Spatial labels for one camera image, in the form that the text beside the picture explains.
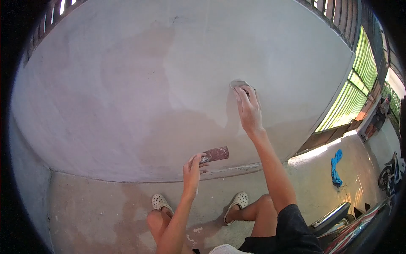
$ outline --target red sanding block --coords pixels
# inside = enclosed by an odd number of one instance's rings
[[[210,149],[204,153],[206,153],[206,156],[202,157],[199,164],[203,164],[210,161],[224,160],[228,159],[229,157],[228,147],[226,146]]]

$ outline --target hand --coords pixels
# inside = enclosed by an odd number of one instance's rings
[[[182,196],[193,200],[197,195],[197,187],[199,187],[200,174],[206,173],[207,170],[200,171],[201,167],[209,165],[203,163],[199,165],[202,156],[206,153],[193,155],[183,166],[183,194]]]
[[[235,98],[237,99],[238,113],[243,129],[252,139],[264,130],[262,127],[261,103],[258,93],[254,88],[243,85],[234,88]]]

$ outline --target fingers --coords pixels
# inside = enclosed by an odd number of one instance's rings
[[[203,164],[199,164],[199,167],[204,167],[204,166],[208,166],[208,165],[210,165],[210,164],[208,162],[205,162]]]
[[[203,164],[199,165],[199,162],[201,161],[201,158],[203,156],[206,156],[206,155],[207,154],[205,152],[193,155],[192,157],[189,158],[189,160],[186,162],[186,164],[183,165],[183,170],[185,172],[189,172],[192,169],[192,167],[194,167],[196,165],[196,163],[197,163],[198,167],[208,166],[209,163],[203,163]]]
[[[208,171],[209,171],[208,169],[202,169],[202,170],[200,170],[200,174],[207,173]]]
[[[199,162],[202,160],[202,154],[196,154],[193,158],[192,170],[199,168]]]
[[[259,101],[259,94],[257,90],[255,90],[255,97],[257,98],[259,109],[261,109],[261,102]]]
[[[242,100],[240,95],[238,94],[238,92],[236,90],[234,90],[234,95],[235,95],[235,99],[237,100],[237,106],[238,106],[238,112],[241,114],[242,113]]]
[[[245,91],[241,87],[234,87],[234,89],[238,92],[238,95],[241,98],[242,106],[244,107],[250,105],[250,100],[248,99],[248,96],[245,93]]]
[[[257,102],[257,96],[255,94],[255,89],[253,87],[250,87],[248,85],[243,85],[241,86],[242,89],[244,89],[245,91],[248,92],[248,94],[250,95],[250,102],[253,106],[259,106],[258,102]]]

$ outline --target sanding block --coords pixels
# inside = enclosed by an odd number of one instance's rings
[[[224,159],[228,159],[228,157],[229,157],[228,147],[226,147],[226,146],[210,149],[204,153],[206,153],[206,156],[202,157],[199,164],[203,164],[203,163],[210,162],[210,161],[224,160]]]
[[[230,87],[232,89],[234,89],[234,87],[240,87],[240,86],[243,86],[243,85],[247,85],[249,87],[252,87],[252,86],[248,85],[247,82],[245,82],[244,80],[241,80],[241,79],[235,79],[235,80],[230,82]],[[245,93],[247,94],[247,96],[249,98],[250,95],[249,95],[248,91],[245,91]]]

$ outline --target rag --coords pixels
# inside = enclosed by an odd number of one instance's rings
[[[341,149],[339,149],[335,153],[335,157],[331,159],[331,178],[333,179],[333,184],[337,187],[340,187],[343,184],[343,181],[341,181],[337,171],[335,170],[335,166],[341,160],[342,156],[343,152],[341,151]]]

